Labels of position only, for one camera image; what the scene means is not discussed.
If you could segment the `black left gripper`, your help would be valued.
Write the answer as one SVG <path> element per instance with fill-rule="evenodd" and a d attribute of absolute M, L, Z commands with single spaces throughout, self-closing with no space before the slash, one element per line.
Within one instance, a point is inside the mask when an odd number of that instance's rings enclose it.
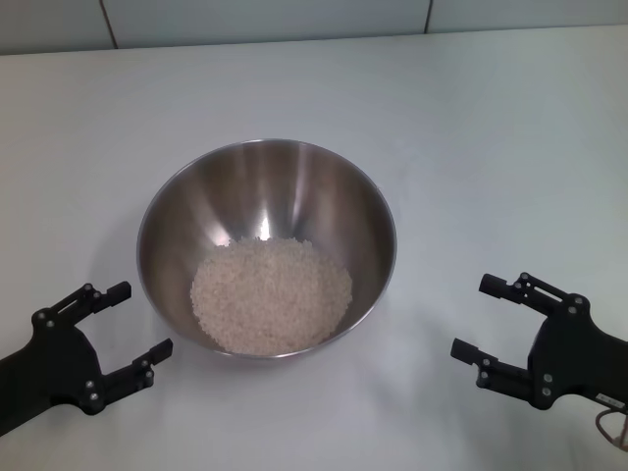
<path fill-rule="evenodd" d="M 73 405 L 87 415 L 151 388 L 153 367 L 173 354 L 166 339 L 130 365 L 102 375 L 94 348 L 76 324 L 131 298 L 123 281 L 105 292 L 85 284 L 31 317 L 32 337 L 1 360 L 1 421 L 25 423 L 57 405 Z"/>

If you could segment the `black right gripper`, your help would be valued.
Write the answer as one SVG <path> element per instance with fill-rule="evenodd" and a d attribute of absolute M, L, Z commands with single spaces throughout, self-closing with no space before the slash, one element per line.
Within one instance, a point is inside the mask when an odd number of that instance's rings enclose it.
<path fill-rule="evenodd" d="M 485 274 L 479 292 L 525 305 L 547 319 L 528 356 L 530 374 L 454 339 L 450 356 L 478 367 L 478 388 L 529 401 L 541 410 L 570 394 L 613 411 L 627 409 L 627 342 L 598 328 L 586 297 L 567 293 L 526 272 L 512 284 Z"/>

